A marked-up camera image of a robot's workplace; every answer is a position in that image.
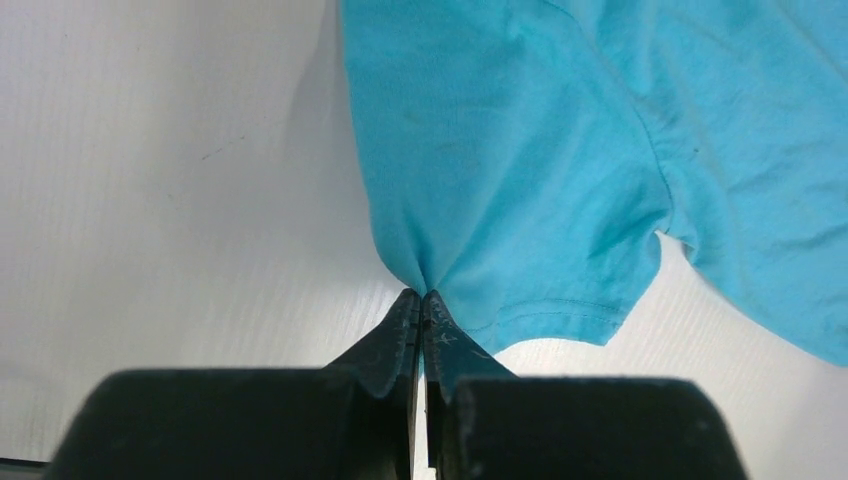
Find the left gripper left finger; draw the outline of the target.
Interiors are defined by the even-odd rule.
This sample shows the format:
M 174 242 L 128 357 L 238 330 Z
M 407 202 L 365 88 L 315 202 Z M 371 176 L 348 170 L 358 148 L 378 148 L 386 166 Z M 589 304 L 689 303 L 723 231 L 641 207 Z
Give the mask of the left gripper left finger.
M 104 378 L 49 479 L 408 479 L 420 296 L 321 368 L 124 370 Z

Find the turquoise t-shirt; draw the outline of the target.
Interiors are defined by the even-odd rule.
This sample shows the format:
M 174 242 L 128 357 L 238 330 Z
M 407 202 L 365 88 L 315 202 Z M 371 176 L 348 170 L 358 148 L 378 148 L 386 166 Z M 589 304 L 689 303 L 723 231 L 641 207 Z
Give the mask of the turquoise t-shirt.
M 847 363 L 843 1 L 343 1 L 379 257 L 498 351 L 607 343 L 659 238 Z

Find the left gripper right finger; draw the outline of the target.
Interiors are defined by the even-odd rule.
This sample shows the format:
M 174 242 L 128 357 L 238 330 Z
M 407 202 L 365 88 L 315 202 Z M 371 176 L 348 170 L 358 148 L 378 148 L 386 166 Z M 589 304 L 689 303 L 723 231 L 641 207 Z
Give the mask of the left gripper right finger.
M 743 479 L 718 409 L 694 383 L 520 377 L 421 304 L 428 464 L 440 479 Z

